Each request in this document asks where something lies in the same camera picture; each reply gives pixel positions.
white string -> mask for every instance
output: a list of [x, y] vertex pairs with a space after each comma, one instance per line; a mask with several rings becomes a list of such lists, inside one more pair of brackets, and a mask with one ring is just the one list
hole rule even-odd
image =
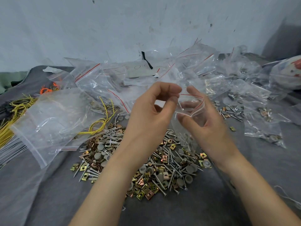
[[286, 196], [282, 196], [281, 194], [278, 193], [279, 196], [281, 196], [281, 197], [283, 197], [283, 198], [286, 198], [286, 199], [289, 199], [289, 200], [295, 202], [296, 208], [301, 210], [301, 203], [300, 203], [300, 202], [298, 202], [298, 201], [296, 201], [296, 200], [294, 200], [294, 199], [291, 199], [291, 198], [287, 195], [287, 193], [284, 191], [284, 189], [283, 189], [281, 186], [274, 186], [274, 188], [276, 188], [276, 187], [279, 187], [279, 188], [282, 190], [282, 192], [286, 195]]

person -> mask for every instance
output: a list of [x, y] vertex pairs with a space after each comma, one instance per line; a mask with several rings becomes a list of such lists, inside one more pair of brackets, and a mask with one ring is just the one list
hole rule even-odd
[[[118, 224], [130, 181], [161, 143], [181, 91], [182, 88], [176, 84], [156, 82], [136, 100], [123, 140], [69, 226]], [[204, 97], [202, 116], [206, 122], [201, 127], [189, 116], [178, 115], [178, 119], [215, 165], [228, 174], [252, 224], [301, 225], [301, 220], [239, 152], [209, 98], [193, 86], [187, 87], [187, 91]], [[156, 99], [166, 101], [163, 108], [155, 105]]]

green fabric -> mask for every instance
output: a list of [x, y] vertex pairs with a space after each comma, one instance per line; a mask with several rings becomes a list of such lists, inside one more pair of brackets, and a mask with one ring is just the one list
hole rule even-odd
[[0, 94], [21, 83], [28, 75], [28, 71], [0, 72]]

yellow wire bundle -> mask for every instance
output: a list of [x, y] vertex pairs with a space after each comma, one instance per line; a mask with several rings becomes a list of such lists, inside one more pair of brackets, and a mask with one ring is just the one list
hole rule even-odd
[[[10, 130], [10, 126], [19, 119], [25, 111], [31, 107], [37, 100], [37, 98], [33, 98], [31, 96], [26, 96], [26, 98], [18, 99], [12, 101], [10, 105], [14, 106], [15, 108], [11, 111], [13, 112], [13, 117], [10, 121], [2, 124], [0, 127], [0, 148], [3, 147], [14, 135], [14, 133]], [[28, 102], [23, 102], [17, 104], [19, 101], [29, 100]]]
[[[83, 134], [94, 135], [94, 134], [96, 134], [96, 133], [98, 133], [98, 132], [101, 132], [101, 131], [106, 127], [107, 122], [108, 122], [108, 121], [115, 115], [115, 113], [117, 112], [117, 111], [114, 111], [114, 104], [113, 104], [113, 101], [110, 99], [111, 102], [112, 102], [112, 107], [113, 107], [113, 115], [112, 115], [111, 117], [108, 118], [108, 111], [107, 111], [107, 108], [106, 108], [105, 104], [103, 103], [101, 97], [99, 97], [99, 98], [100, 98], [100, 100], [101, 100], [101, 102], [102, 102], [102, 104], [103, 104], [103, 106], [104, 106], [104, 108], [105, 108], [105, 110], [106, 110], [106, 116], [107, 116], [107, 118], [101, 118], [100, 120], [94, 122], [93, 124], [91, 124], [91, 126], [90, 126], [88, 132], [80, 132], [80, 133], [78, 133], [78, 135], [83, 135]], [[101, 127], [100, 127], [99, 129], [93, 131], [93, 127], [94, 127], [97, 123], [102, 123], [102, 125], [101, 125]]]

dark gray sheet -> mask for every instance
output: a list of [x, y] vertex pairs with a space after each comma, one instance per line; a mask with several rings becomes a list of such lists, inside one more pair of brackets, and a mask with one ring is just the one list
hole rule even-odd
[[[33, 68], [24, 84], [0, 95], [0, 102], [18, 99], [21, 93], [37, 93], [42, 85], [50, 84], [42, 71], [44, 68]], [[245, 137], [242, 122], [228, 119], [226, 123], [237, 129], [232, 134], [239, 150], [263, 177], [300, 201], [299, 127], [281, 123], [287, 145], [284, 149], [261, 139]], [[69, 170], [73, 163], [79, 162], [78, 156], [78, 152], [61, 152], [48, 167], [40, 170], [30, 151], [25, 151], [3, 167], [0, 170], [0, 225], [67, 225], [92, 187], [90, 182], [78, 182], [79, 175], [73, 178]], [[227, 181], [226, 176], [212, 168], [198, 172], [189, 190], [180, 190], [179, 196], [170, 193], [164, 198], [158, 193], [150, 201], [127, 198], [119, 224], [250, 225]], [[299, 213], [292, 202], [287, 204]]]

